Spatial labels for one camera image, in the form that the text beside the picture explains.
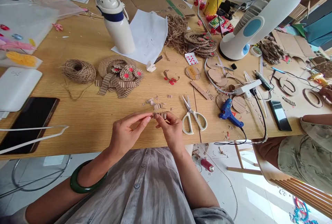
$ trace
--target smartphone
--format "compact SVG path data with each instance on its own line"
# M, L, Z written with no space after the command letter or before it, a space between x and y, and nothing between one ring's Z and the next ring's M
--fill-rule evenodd
M28 98L11 129L46 127L59 101L60 99L57 98ZM0 143L0 150L40 138L43 136L44 132L45 129L7 132ZM6 152L3 155L33 153L38 144L39 142L26 145L16 150Z
M269 105L277 122L278 129L280 131L292 131L281 102L270 100Z

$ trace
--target green bangle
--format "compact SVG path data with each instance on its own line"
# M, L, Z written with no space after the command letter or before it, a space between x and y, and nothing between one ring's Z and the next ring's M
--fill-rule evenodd
M86 193L90 193L90 192L94 191L96 188L98 188L103 183L103 181L105 180L105 178L107 176L107 173L106 173L102 179L100 179L96 184L94 184L90 187L82 187L81 185L79 185L79 183L77 182L78 174L79 174L80 170L91 161L92 160L86 161L86 162L82 163L80 166L78 166L77 169L75 169L75 171L73 172L72 176L70 177L70 188L78 194L86 194Z

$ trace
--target hand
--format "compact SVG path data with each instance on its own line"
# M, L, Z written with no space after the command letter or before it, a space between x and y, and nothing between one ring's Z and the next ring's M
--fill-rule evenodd
M109 146L110 153L121 159L134 146L151 117L152 112L133 113L114 122ZM139 125L135 129L131 129L130 126L137 121L140 121Z
M180 150L184 147L182 141L182 121L174 114L167 112L166 122L160 115L156 114L155 119L158 122L156 128L162 128L168 147L171 151Z
M320 89L319 94L322 96L325 96L326 99L328 99L330 102L332 102L332 90L331 85L324 86L322 89Z

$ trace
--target water bottle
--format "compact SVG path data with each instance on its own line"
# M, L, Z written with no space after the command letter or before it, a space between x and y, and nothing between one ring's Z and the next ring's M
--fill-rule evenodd
M129 17L125 5L120 0L96 0L97 8L104 17L104 23L108 33L112 37L115 46L122 54L130 54L135 51L135 43L129 27Z

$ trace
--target hot glue gun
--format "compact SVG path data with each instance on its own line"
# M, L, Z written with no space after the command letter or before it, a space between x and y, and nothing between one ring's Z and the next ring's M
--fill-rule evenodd
M226 102L224 103L224 105L222 106L221 113L219 114L219 117L221 119L229 119L235 126L242 128L244 123L238 121L232 114L231 111L231 107L232 107L232 99L227 99Z

